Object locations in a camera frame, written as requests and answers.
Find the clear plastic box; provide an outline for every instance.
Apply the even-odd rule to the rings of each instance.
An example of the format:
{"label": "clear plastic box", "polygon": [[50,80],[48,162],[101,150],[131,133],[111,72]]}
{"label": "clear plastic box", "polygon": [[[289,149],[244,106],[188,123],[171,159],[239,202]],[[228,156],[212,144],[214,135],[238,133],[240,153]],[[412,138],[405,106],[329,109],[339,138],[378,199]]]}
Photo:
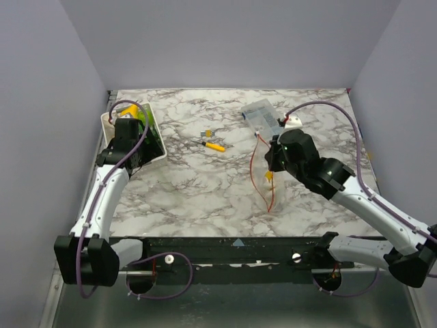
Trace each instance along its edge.
{"label": "clear plastic box", "polygon": [[270,141],[274,135],[280,134],[283,129],[278,125],[278,119],[281,116],[267,99],[244,106],[241,108],[241,115],[253,133],[258,131],[266,141]]}

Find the blue triangle marker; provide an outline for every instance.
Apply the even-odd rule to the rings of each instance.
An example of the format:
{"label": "blue triangle marker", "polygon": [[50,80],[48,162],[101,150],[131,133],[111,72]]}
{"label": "blue triangle marker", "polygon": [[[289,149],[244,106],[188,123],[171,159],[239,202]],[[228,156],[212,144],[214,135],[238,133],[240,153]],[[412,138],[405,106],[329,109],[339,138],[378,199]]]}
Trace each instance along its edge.
{"label": "blue triangle marker", "polygon": [[241,241],[241,239],[237,239],[236,241],[234,241],[232,246],[240,247],[240,246],[244,246],[244,243]]}

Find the gray wall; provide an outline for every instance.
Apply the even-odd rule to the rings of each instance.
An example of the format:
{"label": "gray wall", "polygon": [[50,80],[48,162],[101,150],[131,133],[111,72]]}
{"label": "gray wall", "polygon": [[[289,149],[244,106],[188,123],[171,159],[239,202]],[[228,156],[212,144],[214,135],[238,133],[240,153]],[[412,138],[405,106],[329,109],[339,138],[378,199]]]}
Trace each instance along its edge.
{"label": "gray wall", "polygon": [[[350,94],[381,193],[428,224],[437,223],[436,16],[436,0],[403,0]],[[425,288],[436,307],[437,279]]]}
{"label": "gray wall", "polygon": [[2,1],[0,36],[0,327],[35,327],[107,93],[58,0]]}
{"label": "gray wall", "polygon": [[350,87],[399,0],[61,0],[109,89]]}

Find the orange wire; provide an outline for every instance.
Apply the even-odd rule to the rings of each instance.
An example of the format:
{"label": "orange wire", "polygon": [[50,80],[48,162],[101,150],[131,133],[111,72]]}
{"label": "orange wire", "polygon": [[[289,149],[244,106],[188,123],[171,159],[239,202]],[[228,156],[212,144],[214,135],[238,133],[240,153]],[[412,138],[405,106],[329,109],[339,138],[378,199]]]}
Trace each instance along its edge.
{"label": "orange wire", "polygon": [[272,210],[274,203],[274,183],[273,183],[273,173],[272,173],[272,201],[270,202],[270,207],[267,209],[267,213],[269,213]]}
{"label": "orange wire", "polygon": [[[258,137],[261,139],[262,142],[265,143],[266,146],[270,147],[270,145],[264,140],[260,134],[258,134]],[[270,206],[267,207],[267,213],[269,213],[272,210],[274,203],[274,183],[273,183],[273,173],[272,173],[272,200],[270,202]]]}
{"label": "orange wire", "polygon": [[261,194],[261,192],[258,190],[257,186],[255,185],[255,181],[253,179],[253,175],[252,175],[252,164],[253,164],[253,158],[255,157],[255,152],[257,150],[258,147],[258,142],[259,140],[261,140],[262,142],[264,142],[264,144],[268,147],[270,147],[270,145],[261,137],[261,135],[258,133],[257,134],[257,144],[255,145],[255,149],[253,150],[252,153],[252,157],[251,157],[251,162],[249,165],[249,171],[251,174],[251,180],[252,180],[252,185],[255,188],[255,190],[258,192],[258,194],[261,196],[261,198],[264,200],[264,202],[266,203],[266,207],[267,207],[267,213],[269,213],[273,207],[273,203],[274,203],[274,183],[273,183],[273,175],[272,175],[272,200],[270,202],[270,205],[268,205],[267,199]]}
{"label": "orange wire", "polygon": [[156,275],[156,259],[153,260],[152,277]]}
{"label": "orange wire", "polygon": [[257,151],[258,141],[259,141],[259,139],[257,138],[257,144],[255,145],[255,149],[253,150],[252,157],[251,157],[251,162],[249,164],[249,173],[251,174],[252,185],[255,188],[255,190],[258,192],[258,194],[261,196],[261,198],[264,200],[264,202],[266,203],[267,212],[268,212],[269,211],[269,209],[268,209],[268,202],[267,202],[266,198],[262,195],[262,193],[258,190],[258,188],[257,188],[257,186],[255,184],[255,181],[253,179],[253,174],[252,174],[253,158],[255,157],[255,152]]}

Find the white marble tabletop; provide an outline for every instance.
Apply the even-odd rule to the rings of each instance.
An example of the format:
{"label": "white marble tabletop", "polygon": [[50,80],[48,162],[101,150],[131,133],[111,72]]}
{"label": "white marble tabletop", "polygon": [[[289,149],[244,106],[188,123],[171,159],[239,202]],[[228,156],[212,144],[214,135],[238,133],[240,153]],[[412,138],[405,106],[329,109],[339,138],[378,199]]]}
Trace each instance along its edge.
{"label": "white marble tabletop", "polygon": [[[348,94],[338,90],[122,90],[117,99],[150,103],[168,150],[168,165],[142,168],[122,193],[112,236],[320,236],[327,231],[372,235],[363,220],[334,202],[285,179],[282,209],[267,213],[251,184],[249,160],[256,138],[241,107],[267,98],[282,115],[310,100],[329,100],[353,115]],[[296,113],[320,156],[355,170],[353,130],[343,114],[316,105]],[[216,130],[220,153],[191,140]],[[364,156],[364,181],[376,189]]]}

